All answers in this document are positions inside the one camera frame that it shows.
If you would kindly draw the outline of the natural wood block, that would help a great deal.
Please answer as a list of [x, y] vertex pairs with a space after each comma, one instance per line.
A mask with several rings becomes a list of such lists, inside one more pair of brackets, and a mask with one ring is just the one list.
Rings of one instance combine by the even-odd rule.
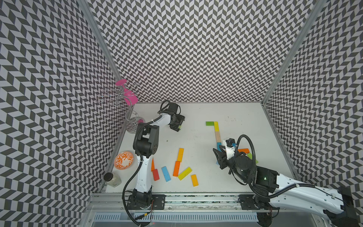
[[215, 136], [216, 136], [216, 142], [217, 143], [221, 143], [222, 140], [221, 140], [221, 135], [220, 135], [220, 132], [219, 131], [216, 131], [215, 132]]

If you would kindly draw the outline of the light green block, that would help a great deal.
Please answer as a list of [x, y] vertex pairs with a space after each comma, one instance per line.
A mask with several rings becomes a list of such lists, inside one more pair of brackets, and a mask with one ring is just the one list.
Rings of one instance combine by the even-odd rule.
[[252, 154], [251, 153], [248, 153], [247, 156], [252, 160]]

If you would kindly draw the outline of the yellow block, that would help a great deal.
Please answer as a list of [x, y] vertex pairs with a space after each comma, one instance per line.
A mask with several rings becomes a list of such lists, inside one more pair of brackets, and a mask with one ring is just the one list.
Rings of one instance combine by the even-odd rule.
[[220, 131], [218, 122], [214, 122], [214, 129], [215, 129], [215, 132]]

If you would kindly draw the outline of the teal block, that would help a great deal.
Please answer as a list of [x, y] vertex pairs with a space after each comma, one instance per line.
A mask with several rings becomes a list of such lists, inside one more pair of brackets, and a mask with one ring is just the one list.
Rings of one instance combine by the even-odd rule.
[[220, 142], [218, 142], [218, 143], [217, 143], [217, 150], [218, 150], [218, 151], [221, 151], [221, 148], [220, 148], [220, 146], [221, 146], [221, 145], [222, 145], [222, 144], [221, 144]]

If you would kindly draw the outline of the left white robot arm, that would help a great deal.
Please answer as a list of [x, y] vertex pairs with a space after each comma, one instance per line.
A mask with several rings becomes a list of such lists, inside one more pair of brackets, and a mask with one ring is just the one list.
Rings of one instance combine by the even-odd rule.
[[138, 124], [132, 143], [138, 166], [122, 190], [122, 201], [126, 214], [138, 227], [146, 227], [147, 224], [138, 222], [142, 217], [132, 216], [130, 210], [145, 208], [150, 213], [154, 209], [151, 163], [158, 150], [160, 128], [168, 125], [172, 130], [179, 132], [185, 120], [185, 116], [181, 115], [180, 105], [169, 100], [161, 103], [157, 114], [157, 118]]

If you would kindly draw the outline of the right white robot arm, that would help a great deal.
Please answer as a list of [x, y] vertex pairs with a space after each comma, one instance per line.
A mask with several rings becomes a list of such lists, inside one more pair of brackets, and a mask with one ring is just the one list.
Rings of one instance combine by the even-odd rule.
[[229, 138], [213, 149], [220, 169], [228, 169], [237, 183], [248, 186], [249, 194], [239, 195], [242, 210], [267, 211], [259, 213], [258, 224], [271, 225], [272, 211], [292, 209], [327, 218], [336, 227], [358, 227], [350, 188], [324, 188], [287, 177], [277, 171], [258, 166], [251, 139], [241, 135]]

